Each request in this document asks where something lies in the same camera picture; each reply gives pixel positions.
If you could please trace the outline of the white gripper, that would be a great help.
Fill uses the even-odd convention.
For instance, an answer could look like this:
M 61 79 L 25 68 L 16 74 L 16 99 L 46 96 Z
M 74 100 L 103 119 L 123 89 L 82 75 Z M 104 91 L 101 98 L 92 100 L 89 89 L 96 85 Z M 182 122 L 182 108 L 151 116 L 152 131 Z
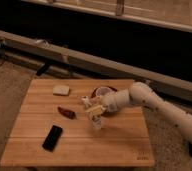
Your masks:
M 90 102 L 92 104 L 97 104 L 97 103 L 100 104 L 102 102 L 102 105 L 94 105 L 94 106 L 91 106 L 90 108 L 88 108 L 86 110 L 86 113 L 89 116 L 100 116 L 106 111 L 106 109 L 108 112 L 116 112 L 117 111 L 117 105 L 116 105 L 116 102 L 114 100 L 114 94 L 113 93 L 105 94 L 103 96 L 103 98 L 102 98 L 102 96 L 96 96 L 94 98 L 90 98 Z

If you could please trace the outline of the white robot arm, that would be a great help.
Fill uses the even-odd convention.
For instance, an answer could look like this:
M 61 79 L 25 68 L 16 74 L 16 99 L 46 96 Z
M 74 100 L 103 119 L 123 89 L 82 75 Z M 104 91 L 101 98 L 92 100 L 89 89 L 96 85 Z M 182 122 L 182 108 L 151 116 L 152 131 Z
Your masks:
M 86 113 L 89 116 L 113 113 L 128 106 L 146 106 L 168 119 L 192 144 L 192 114 L 158 96 L 147 84 L 134 82 L 129 88 L 99 96 Z

